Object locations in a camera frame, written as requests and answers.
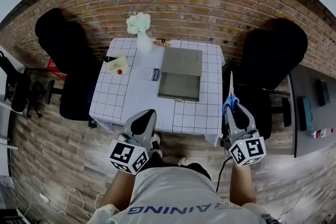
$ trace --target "checkered tablecloth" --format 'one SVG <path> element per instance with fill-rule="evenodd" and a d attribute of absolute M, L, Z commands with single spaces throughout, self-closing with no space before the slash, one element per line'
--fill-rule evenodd
<path fill-rule="evenodd" d="M 105 129 L 113 132 L 114 124 L 123 125 L 140 111 L 153 108 L 157 112 L 157 131 L 204 135 L 216 145 L 222 137 L 222 65 L 225 63 L 219 45 L 187 40 L 170 40 L 175 48 L 202 51 L 202 76 L 199 102 L 159 98 L 160 81 L 145 80 L 142 70 L 161 68 L 164 47 L 153 45 L 144 56 L 136 49 L 136 38 L 115 38 L 107 56 L 122 51 L 130 72 L 112 75 L 104 62 L 96 84 L 90 115 Z"/>

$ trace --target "white flower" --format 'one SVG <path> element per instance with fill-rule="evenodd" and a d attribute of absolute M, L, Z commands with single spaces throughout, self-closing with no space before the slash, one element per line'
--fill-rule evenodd
<path fill-rule="evenodd" d="M 138 13 L 130 16 L 127 21 L 127 32 L 130 34 L 144 33 L 151 26 L 151 16 L 146 13 Z"/>

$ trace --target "shirt sleeve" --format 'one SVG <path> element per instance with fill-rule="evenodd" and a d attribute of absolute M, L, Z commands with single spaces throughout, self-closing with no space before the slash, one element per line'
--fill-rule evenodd
<path fill-rule="evenodd" d="M 272 217 L 264 206 L 253 204 L 249 202 L 244 204 L 242 207 L 254 213 L 259 220 L 259 224 L 280 224 L 274 217 Z"/>
<path fill-rule="evenodd" d="M 87 224 L 106 224 L 108 219 L 120 211 L 114 205 L 105 205 L 94 212 L 92 218 Z"/>

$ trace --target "vase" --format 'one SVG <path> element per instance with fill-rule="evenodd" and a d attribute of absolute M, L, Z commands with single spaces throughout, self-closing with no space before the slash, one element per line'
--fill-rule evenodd
<path fill-rule="evenodd" d="M 153 42 L 147 36 L 146 32 L 138 33 L 138 38 L 136 40 L 137 48 L 139 51 L 141 51 L 143 54 L 148 54 L 153 46 Z"/>

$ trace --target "shoe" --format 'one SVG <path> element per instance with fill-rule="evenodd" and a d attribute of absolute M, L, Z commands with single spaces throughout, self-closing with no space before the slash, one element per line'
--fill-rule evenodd
<path fill-rule="evenodd" d="M 151 144 L 152 144 L 151 151 L 157 152 L 162 158 L 163 154 L 162 154 L 162 150 L 161 150 L 161 147 L 160 147 L 160 137 L 157 133 L 153 134 L 153 136 L 151 138 Z"/>
<path fill-rule="evenodd" d="M 178 165 L 179 165 L 179 166 L 181 166 L 181 165 L 183 165 L 183 166 L 187 166 L 187 165 L 189 165 L 189 160 L 188 160 L 188 158 L 187 158 L 187 157 L 182 157 L 182 158 L 180 158 L 180 159 L 178 160 Z"/>

